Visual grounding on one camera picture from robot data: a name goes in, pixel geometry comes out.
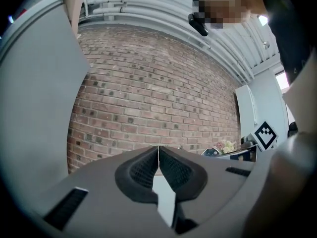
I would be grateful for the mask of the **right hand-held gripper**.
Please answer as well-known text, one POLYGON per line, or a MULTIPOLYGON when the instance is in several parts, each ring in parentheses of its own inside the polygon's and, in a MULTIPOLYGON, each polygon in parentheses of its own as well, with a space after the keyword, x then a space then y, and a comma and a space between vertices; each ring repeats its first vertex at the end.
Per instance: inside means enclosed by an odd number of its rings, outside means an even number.
POLYGON ((255 158, 254 161, 256 161, 257 154, 259 152, 273 149, 277 144, 277 140, 278 135, 276 134, 273 127, 264 121, 248 136, 241 138, 241 149, 246 149, 252 152, 253 158, 255 158))

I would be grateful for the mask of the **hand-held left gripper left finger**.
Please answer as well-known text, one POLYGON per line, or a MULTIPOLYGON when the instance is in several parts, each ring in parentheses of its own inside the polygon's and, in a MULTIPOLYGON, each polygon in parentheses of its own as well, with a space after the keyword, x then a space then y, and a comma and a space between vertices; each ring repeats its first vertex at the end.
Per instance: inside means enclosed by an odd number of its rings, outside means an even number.
POLYGON ((152 191, 158 149, 93 161, 42 193, 36 221, 49 238, 173 238, 152 191))

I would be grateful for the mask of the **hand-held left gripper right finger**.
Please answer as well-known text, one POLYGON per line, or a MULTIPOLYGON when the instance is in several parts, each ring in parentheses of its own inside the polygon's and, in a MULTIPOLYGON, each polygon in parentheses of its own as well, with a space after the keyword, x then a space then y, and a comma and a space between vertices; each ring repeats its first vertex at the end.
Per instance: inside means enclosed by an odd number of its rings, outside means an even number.
POLYGON ((182 235, 206 222, 245 183, 253 162, 159 148, 159 168, 175 193, 171 228, 182 235))

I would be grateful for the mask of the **person's left forearm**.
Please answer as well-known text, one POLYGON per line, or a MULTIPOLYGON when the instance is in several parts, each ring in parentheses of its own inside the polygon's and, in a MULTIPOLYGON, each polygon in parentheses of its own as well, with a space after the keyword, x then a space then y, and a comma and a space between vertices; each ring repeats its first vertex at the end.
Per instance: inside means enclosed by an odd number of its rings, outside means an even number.
POLYGON ((284 94, 298 132, 280 145, 243 238, 317 238, 317 51, 284 94))

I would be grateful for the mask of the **pink and white flowers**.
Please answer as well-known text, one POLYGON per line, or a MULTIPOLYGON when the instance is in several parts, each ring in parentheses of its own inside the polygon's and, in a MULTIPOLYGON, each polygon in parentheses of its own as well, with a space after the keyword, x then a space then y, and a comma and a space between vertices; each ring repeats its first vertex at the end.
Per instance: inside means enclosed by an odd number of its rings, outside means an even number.
POLYGON ((216 149, 219 150, 219 152, 223 154, 228 154, 231 152, 234 152, 235 150, 235 142, 231 142, 229 140, 221 140, 216 144, 216 149))

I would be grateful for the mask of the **black printed shirt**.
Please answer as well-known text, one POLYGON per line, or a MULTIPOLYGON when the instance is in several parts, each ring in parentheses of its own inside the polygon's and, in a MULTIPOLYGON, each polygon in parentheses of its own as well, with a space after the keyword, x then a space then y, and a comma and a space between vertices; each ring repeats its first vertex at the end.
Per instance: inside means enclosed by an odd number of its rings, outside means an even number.
POLYGON ((317 0, 267 0, 266 5, 281 63, 292 84, 317 48, 317 32, 310 22, 317 0))

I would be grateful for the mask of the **cardboard box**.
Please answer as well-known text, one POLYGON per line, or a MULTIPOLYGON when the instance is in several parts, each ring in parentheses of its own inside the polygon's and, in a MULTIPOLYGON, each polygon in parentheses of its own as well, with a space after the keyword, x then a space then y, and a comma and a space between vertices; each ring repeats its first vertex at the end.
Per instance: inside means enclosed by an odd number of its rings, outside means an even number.
POLYGON ((78 24, 83 0, 64 0, 64 10, 68 16, 71 28, 78 38, 78 24))

